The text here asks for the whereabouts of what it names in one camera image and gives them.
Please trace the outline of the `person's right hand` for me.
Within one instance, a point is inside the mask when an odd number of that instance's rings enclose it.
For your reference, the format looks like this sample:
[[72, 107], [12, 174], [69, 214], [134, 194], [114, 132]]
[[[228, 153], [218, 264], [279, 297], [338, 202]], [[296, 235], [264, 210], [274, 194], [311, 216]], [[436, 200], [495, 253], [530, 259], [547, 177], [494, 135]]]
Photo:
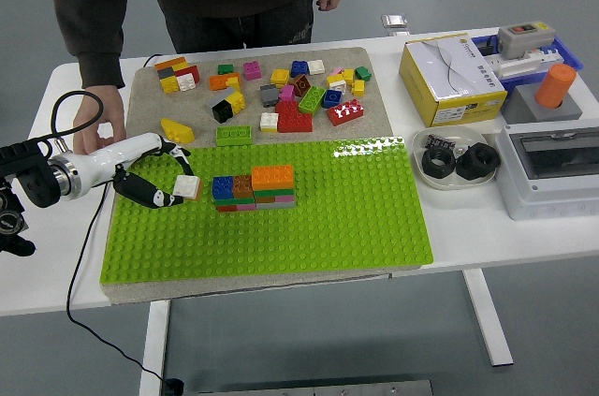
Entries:
[[[126, 138], [124, 104], [117, 87], [99, 85], [87, 87], [85, 91], [96, 95], [102, 101], [103, 112], [96, 122], [73, 135], [73, 151], [75, 154], [90, 154]], [[110, 137], [102, 138], [98, 134], [98, 128], [102, 124], [111, 126], [112, 134]]]

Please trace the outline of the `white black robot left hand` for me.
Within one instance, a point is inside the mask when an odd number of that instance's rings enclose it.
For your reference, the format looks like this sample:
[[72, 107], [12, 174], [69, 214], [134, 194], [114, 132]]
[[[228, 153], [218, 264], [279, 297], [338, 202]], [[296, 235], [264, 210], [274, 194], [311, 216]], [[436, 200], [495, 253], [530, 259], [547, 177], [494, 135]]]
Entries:
[[[183, 175], [176, 179], [172, 195], [128, 171], [139, 159], [161, 154], [175, 158], [183, 169]], [[112, 183], [114, 190], [123, 197], [144, 207], [157, 209], [181, 204], [185, 199], [193, 199], [198, 195], [201, 180], [191, 169], [187, 160], [189, 155], [185, 149], [160, 135], [146, 133], [89, 155], [65, 153], [55, 158], [55, 165], [66, 173], [61, 194], [67, 198], [80, 198], [93, 187]]]

